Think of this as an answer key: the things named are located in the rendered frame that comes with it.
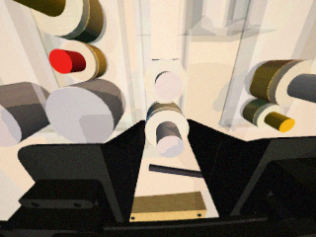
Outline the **dark grey flat bar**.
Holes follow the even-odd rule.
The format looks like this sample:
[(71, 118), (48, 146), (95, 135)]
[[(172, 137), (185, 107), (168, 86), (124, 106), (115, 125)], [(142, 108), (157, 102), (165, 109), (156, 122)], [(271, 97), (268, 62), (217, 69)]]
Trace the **dark grey flat bar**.
[(182, 176), (189, 176), (195, 178), (202, 178), (203, 176), (200, 171), (191, 170), (191, 169), (184, 169), (184, 168), (171, 168), (171, 167), (164, 167), (158, 165), (151, 165), (149, 164), (148, 171), (154, 172), (161, 172), (161, 173), (168, 173), (168, 174), (175, 174), (175, 175), (182, 175)]

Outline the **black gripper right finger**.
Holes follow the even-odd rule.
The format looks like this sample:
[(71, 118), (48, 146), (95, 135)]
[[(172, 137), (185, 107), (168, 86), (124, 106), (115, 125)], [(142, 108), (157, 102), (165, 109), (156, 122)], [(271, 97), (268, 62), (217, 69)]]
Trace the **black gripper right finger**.
[(187, 138), (218, 217), (241, 215), (240, 208), (271, 161), (316, 157), (316, 136), (244, 140), (187, 121)]

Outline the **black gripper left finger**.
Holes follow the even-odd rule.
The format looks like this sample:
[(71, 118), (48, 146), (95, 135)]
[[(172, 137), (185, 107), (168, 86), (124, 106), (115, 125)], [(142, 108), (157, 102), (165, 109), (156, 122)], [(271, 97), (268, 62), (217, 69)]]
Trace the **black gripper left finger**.
[(106, 143), (26, 145), (18, 159), (36, 183), (38, 179), (98, 179), (117, 222), (129, 222), (145, 146), (142, 119)]

